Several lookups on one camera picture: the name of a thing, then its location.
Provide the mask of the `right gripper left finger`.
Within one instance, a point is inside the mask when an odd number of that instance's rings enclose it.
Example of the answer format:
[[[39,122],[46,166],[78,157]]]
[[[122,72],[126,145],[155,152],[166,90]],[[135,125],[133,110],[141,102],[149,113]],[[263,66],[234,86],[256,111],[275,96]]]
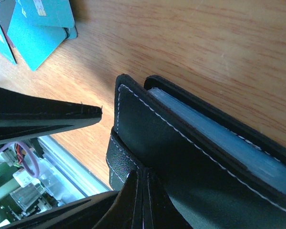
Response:
[[[143,174],[131,171],[112,206],[95,229],[143,228]]]

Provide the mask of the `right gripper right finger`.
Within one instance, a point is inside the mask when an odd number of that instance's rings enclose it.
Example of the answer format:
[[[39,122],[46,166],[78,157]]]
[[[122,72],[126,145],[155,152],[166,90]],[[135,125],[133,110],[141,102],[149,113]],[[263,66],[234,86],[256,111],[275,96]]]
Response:
[[[175,208],[160,179],[150,168],[143,171],[143,225],[145,229],[191,229]]]

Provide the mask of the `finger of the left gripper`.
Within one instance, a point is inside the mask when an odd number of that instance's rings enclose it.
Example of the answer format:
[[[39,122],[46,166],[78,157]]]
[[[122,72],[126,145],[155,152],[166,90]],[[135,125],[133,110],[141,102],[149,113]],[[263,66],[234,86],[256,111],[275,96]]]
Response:
[[[87,127],[102,109],[24,95],[0,88],[0,145]]]
[[[117,191],[83,198],[3,226],[3,229],[91,229],[110,209]]]

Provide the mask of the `black leather card holder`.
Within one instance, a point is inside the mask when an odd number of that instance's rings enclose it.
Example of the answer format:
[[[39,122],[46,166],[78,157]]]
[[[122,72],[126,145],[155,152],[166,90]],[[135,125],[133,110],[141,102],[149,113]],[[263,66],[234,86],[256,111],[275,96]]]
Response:
[[[286,148],[176,84],[115,83],[112,189],[151,168],[198,229],[286,229]]]

